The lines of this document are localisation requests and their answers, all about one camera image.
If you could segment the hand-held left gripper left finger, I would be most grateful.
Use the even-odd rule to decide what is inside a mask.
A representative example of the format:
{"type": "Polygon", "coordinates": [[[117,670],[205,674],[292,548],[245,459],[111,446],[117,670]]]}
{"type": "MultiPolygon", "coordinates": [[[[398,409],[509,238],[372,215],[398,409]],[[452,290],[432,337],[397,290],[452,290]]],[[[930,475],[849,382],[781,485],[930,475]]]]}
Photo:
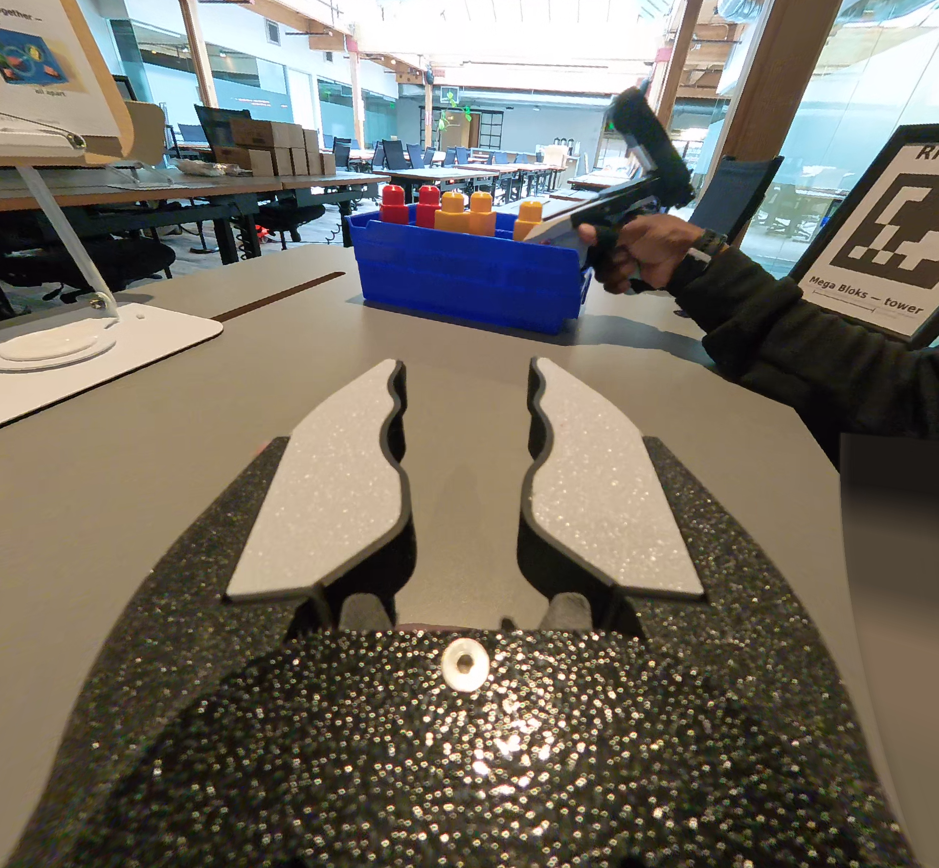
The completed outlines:
{"type": "Polygon", "coordinates": [[[226,589],[233,602],[312,596],[323,622],[350,594],[394,598],[416,566],[405,366],[384,360],[292,431],[226,589]]]}

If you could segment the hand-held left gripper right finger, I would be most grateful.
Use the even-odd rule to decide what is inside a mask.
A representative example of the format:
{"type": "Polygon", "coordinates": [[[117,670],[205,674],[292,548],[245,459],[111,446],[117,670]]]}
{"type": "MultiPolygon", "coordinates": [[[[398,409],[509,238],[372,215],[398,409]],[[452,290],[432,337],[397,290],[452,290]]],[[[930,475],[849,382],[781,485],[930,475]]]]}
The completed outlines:
{"type": "Polygon", "coordinates": [[[705,590],[633,422],[548,358],[531,361],[517,561],[545,597],[577,595],[593,627],[639,627],[629,596],[705,590]]]}

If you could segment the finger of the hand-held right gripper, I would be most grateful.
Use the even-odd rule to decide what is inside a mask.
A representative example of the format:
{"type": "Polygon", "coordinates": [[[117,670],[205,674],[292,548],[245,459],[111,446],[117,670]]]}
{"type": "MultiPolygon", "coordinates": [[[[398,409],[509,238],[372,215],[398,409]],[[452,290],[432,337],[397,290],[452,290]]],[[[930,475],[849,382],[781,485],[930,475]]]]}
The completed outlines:
{"type": "Polygon", "coordinates": [[[579,230],[579,225],[583,221],[583,212],[579,209],[572,209],[536,224],[523,240],[576,251],[588,251],[589,244],[581,238],[579,230]]]}

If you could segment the blue storage bin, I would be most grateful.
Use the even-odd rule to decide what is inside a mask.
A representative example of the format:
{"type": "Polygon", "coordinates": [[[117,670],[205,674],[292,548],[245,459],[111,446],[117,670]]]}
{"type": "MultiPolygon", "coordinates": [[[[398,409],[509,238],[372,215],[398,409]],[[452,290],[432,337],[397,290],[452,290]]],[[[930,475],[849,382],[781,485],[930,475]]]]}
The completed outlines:
{"type": "Polygon", "coordinates": [[[496,327],[557,334],[581,313],[593,271],[573,250],[513,240],[515,214],[481,237],[386,223],[378,211],[345,219],[362,297],[496,327]]]}

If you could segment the person's right forearm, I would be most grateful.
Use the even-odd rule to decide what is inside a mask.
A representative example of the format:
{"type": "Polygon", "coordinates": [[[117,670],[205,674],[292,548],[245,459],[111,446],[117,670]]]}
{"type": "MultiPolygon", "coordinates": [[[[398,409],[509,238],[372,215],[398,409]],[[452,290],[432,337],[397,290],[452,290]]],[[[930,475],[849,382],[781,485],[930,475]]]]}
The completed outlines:
{"type": "Polygon", "coordinates": [[[842,434],[938,438],[937,349],[847,322],[735,248],[709,260],[691,249],[667,291],[717,370],[793,408],[836,468],[842,434]]]}

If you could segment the person's right hand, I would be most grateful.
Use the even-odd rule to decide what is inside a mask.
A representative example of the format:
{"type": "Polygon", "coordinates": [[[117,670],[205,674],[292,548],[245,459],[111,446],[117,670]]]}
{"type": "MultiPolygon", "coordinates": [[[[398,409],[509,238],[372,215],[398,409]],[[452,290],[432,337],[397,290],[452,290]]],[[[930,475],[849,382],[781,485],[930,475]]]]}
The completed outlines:
{"type": "Polygon", "coordinates": [[[704,229],[676,216],[638,216],[625,224],[616,241],[605,248],[594,274],[611,294],[627,294],[634,275],[652,289],[664,289],[704,234],[704,229]]]}

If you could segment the yellow two-stud block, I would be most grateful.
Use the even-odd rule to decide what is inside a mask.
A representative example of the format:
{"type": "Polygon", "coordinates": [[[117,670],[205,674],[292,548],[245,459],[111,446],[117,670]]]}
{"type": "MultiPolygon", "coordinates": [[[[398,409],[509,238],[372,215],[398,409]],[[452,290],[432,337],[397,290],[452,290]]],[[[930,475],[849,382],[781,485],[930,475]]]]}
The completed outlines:
{"type": "Polygon", "coordinates": [[[434,214],[433,228],[438,231],[462,233],[481,237],[494,237],[497,214],[493,197],[487,192],[475,192],[469,198],[469,207],[463,193],[446,192],[440,199],[440,208],[434,214]]]}

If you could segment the black wristwatch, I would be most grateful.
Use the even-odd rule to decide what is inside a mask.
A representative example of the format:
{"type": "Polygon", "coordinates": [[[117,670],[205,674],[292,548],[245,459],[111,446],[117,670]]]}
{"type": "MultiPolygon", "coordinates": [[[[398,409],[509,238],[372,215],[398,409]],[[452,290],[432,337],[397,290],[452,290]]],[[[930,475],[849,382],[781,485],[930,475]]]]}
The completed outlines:
{"type": "Polygon", "coordinates": [[[697,278],[704,274],[713,260],[728,247],[726,235],[710,229],[702,230],[698,240],[693,243],[686,254],[691,277],[697,278]]]}

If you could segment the green plant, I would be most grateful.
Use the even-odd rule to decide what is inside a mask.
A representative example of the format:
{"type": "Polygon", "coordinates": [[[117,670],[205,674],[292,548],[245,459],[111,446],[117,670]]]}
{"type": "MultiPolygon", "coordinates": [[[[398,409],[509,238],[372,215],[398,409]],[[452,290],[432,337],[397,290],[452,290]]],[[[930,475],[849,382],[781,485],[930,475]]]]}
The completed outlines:
{"type": "Polygon", "coordinates": [[[437,124],[439,147],[470,145],[472,111],[470,105],[461,98],[455,87],[442,87],[440,90],[440,114],[437,124]]]}

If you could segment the row of blue office chairs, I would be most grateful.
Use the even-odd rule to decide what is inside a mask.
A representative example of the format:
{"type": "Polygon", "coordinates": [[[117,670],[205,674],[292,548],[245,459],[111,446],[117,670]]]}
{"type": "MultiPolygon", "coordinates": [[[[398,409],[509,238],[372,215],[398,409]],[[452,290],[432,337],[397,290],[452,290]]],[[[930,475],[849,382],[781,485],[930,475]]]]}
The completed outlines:
{"type": "Polygon", "coordinates": [[[556,190],[566,172],[566,157],[549,160],[543,151],[435,150],[404,145],[396,139],[361,150],[335,138],[333,153],[337,171],[377,174],[382,181],[402,187],[406,202],[415,202],[419,189],[431,185],[441,192],[455,190],[466,196],[487,192],[497,204],[512,203],[556,190]]]}

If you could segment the black framed marker sign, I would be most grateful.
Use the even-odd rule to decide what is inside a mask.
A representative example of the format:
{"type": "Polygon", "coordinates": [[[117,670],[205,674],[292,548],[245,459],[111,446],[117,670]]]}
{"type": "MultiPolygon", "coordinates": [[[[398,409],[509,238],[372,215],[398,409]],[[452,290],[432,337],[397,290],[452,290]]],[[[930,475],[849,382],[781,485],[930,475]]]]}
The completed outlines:
{"type": "Polygon", "coordinates": [[[938,332],[938,126],[891,136],[790,272],[806,301],[911,348],[938,332]]]}

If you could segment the stack of cardboard boxes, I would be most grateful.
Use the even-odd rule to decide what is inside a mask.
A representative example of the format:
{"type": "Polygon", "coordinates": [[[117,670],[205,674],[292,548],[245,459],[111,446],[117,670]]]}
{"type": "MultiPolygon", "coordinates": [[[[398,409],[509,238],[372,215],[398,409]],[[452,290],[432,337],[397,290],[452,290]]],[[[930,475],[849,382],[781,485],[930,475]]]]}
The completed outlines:
{"type": "Polygon", "coordinates": [[[264,177],[332,177],[335,156],[323,150],[319,133],[299,124],[235,116],[219,125],[209,141],[220,164],[264,177]]]}

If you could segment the black office chair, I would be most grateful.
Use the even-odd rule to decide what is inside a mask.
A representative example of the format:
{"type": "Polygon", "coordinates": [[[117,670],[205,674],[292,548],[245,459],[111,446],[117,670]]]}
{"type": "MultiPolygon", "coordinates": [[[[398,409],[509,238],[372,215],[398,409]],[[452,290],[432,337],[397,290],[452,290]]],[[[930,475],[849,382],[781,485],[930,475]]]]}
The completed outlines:
{"type": "MultiPolygon", "coordinates": [[[[124,290],[130,283],[168,272],[177,258],[175,251],[159,240],[130,236],[86,238],[83,244],[111,291],[124,290]]],[[[13,287],[40,287],[53,284],[59,298],[75,303],[92,292],[65,246],[59,241],[39,247],[2,253],[1,280],[13,287]]]]}

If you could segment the long office desk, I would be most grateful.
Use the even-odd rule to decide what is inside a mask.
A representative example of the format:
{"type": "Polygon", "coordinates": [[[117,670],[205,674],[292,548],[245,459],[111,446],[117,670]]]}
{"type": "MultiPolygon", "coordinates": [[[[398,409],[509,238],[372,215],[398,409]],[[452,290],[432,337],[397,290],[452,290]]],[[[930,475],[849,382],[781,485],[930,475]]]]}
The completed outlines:
{"type": "Polygon", "coordinates": [[[340,172],[332,177],[190,178],[170,170],[170,181],[134,181],[102,169],[41,169],[66,217],[79,231],[158,228],[252,216],[269,198],[297,208],[374,197],[381,177],[340,172]]]}

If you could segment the tan board on clear stand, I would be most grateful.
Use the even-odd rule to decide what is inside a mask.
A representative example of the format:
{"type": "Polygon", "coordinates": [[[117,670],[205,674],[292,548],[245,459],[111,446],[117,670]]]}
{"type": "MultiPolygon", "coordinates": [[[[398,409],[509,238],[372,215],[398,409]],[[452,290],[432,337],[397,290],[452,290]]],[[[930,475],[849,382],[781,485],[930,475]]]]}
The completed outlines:
{"type": "Polygon", "coordinates": [[[120,160],[149,166],[162,164],[166,150],[165,113],[158,104],[126,101],[133,130],[133,140],[120,160]]]}

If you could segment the wooden instruction poster board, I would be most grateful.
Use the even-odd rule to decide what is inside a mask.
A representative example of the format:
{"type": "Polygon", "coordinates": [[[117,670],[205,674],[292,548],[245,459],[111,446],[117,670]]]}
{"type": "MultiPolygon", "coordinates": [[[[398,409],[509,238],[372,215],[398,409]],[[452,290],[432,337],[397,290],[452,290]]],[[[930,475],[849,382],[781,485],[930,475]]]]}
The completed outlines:
{"type": "Polygon", "coordinates": [[[103,165],[134,126],[76,0],[1,0],[2,165],[103,165]]]}

